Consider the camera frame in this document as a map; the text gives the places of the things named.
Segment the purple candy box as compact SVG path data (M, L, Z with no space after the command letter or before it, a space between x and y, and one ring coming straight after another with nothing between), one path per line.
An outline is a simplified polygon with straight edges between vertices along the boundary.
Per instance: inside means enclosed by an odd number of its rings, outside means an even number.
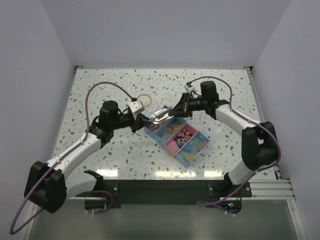
M160 124L150 123L144 127L144 131L149 137L151 137L154 140L155 133L159 130L159 128L162 127L162 125L164 125L164 124L163 123L160 123Z

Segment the metal scoop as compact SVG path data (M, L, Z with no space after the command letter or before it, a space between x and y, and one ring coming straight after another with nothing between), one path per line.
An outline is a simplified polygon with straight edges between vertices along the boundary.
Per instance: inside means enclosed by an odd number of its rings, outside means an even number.
M160 110L155 111L151 116L150 116L150 121L152 124L162 124L169 119L172 118L170 115L172 108L171 107L164 107L161 108Z

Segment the pink candy box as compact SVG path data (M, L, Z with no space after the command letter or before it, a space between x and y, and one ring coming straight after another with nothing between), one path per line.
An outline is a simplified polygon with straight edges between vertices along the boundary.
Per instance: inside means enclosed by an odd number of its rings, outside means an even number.
M172 157L175 158L177 153L186 146L191 138L198 131L189 125L184 124L176 133L174 133L164 144L164 150Z

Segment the light blue candy box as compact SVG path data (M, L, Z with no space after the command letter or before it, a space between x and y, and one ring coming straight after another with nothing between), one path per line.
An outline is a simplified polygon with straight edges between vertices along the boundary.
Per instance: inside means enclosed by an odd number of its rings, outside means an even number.
M209 144L210 140L201 132L197 132L185 143L175 155L175 159L184 166L189 166L191 162Z

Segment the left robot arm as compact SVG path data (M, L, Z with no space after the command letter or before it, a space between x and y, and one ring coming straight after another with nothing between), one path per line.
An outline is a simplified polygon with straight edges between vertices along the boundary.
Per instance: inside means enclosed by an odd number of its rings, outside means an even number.
M49 213L55 213L66 199L82 193L92 196L104 195L104 178L85 170L88 180L81 183L67 183L69 175L89 156L102 149L119 129L130 128L133 133L150 123L143 115L145 107L135 100L120 111L118 103L105 101L88 129L70 148L47 162L35 162L29 171L24 197Z

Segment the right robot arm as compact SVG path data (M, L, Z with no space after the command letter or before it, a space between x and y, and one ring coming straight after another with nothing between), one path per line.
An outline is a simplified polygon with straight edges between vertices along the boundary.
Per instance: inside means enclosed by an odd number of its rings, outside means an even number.
M235 110L230 99L220 99L216 80L216 77L209 77L201 82L201 94L197 97L193 97L190 91L183 93L179 102L169 111L169 116L188 118L195 111L204 111L241 137L241 160L224 175L220 189L233 197L257 172L275 166L281 159L281 149L274 125L269 121L252 120Z

